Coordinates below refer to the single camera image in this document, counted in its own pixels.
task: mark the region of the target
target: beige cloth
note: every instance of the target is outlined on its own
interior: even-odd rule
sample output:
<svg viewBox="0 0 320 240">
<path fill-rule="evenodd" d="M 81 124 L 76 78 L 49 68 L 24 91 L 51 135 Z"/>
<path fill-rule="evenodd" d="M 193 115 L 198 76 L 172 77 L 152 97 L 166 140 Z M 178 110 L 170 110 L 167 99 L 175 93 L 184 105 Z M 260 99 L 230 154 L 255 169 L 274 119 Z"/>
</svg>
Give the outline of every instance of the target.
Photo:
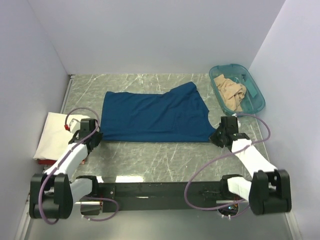
<svg viewBox="0 0 320 240">
<path fill-rule="evenodd" d="M 70 131 L 67 131 L 66 116 L 66 114 L 48 113 L 34 159 L 58 160 L 66 151 L 74 132 L 80 128 L 80 120 L 89 118 L 80 114 L 70 115 L 67 120 Z"/>
<path fill-rule="evenodd" d="M 225 78 L 223 74 L 214 79 L 221 98 L 227 108 L 232 111 L 242 112 L 240 105 L 246 94 L 246 87 L 241 83 L 235 83 L 229 78 Z"/>
</svg>

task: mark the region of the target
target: dark blue fabric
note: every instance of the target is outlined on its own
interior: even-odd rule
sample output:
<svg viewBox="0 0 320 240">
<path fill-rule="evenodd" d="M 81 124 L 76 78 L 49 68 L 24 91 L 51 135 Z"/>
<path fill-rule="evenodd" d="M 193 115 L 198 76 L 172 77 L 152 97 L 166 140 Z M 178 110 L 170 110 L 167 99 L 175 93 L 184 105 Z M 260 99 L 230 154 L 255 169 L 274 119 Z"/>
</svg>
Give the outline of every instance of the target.
<svg viewBox="0 0 320 240">
<path fill-rule="evenodd" d="M 193 82 L 164 94 L 105 94 L 103 140 L 126 142 L 208 142 L 215 129 Z"/>
</svg>

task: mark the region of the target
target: gray marble surface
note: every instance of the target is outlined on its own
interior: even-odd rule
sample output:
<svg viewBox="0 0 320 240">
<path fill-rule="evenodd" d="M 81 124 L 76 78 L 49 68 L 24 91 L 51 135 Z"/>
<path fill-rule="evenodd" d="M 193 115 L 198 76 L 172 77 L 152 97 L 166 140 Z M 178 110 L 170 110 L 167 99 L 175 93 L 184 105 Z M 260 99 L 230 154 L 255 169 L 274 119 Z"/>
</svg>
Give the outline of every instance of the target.
<svg viewBox="0 0 320 240">
<path fill-rule="evenodd" d="M 73 108 L 88 107 L 101 117 L 107 91 L 162 94 L 181 84 L 194 82 L 209 109 L 209 121 L 218 127 L 223 112 L 211 87 L 208 74 L 101 74 L 75 75 L 67 93 L 63 113 Z M 90 112 L 76 113 L 95 117 Z M 257 120 L 241 117 L 240 132 L 252 140 L 261 139 Z M 256 145 L 267 158 L 263 143 Z M 212 143 L 141 143 L 101 142 L 80 165 L 74 178 L 80 175 L 102 176 L 105 182 L 180 182 L 188 181 L 202 165 L 227 153 Z M 219 181 L 226 174 L 241 174 L 247 180 L 250 174 L 241 161 L 233 156 L 216 161 L 201 172 L 196 181 Z"/>
</svg>

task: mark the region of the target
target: folded cloth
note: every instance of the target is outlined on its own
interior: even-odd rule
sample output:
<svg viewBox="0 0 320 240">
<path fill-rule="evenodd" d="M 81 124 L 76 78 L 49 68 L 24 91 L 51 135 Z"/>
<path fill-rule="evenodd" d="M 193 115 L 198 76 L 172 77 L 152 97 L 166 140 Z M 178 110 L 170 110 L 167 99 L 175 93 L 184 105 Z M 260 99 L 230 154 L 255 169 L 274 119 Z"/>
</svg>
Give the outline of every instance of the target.
<svg viewBox="0 0 320 240">
<path fill-rule="evenodd" d="M 103 140 L 126 142 L 208 142 L 215 129 L 197 87 L 188 82 L 164 94 L 105 94 Z"/>
<path fill-rule="evenodd" d="M 240 103 L 245 97 L 246 87 L 241 83 L 235 83 L 231 79 L 225 78 L 223 74 L 216 77 L 214 82 L 226 107 L 232 111 L 242 112 Z"/>
<path fill-rule="evenodd" d="M 66 116 L 66 114 L 48 113 L 34 159 L 58 160 L 66 151 L 75 130 L 80 128 L 80 120 L 89 118 L 80 114 L 70 115 L 67 120 L 70 131 L 67 131 L 65 129 Z"/>
</svg>

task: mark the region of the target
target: laundry basket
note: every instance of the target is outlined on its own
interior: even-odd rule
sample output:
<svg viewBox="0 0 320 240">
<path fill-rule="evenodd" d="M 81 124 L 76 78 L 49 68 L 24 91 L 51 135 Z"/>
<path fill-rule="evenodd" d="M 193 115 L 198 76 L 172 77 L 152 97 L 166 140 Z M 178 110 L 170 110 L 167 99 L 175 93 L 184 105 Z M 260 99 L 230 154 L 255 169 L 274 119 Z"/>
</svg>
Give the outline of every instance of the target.
<svg viewBox="0 0 320 240">
<path fill-rule="evenodd" d="M 241 112 L 232 111 L 225 105 L 224 100 L 222 99 L 214 81 L 214 79 L 221 74 L 223 74 L 226 79 L 231 79 L 235 83 L 243 84 L 246 87 L 244 99 L 242 99 L 240 104 L 242 108 Z M 226 115 L 230 116 L 236 113 L 256 114 L 265 107 L 266 102 L 264 96 L 244 66 L 239 64 L 214 66 L 210 69 L 209 76 L 215 96 L 218 99 L 220 107 Z"/>
</svg>

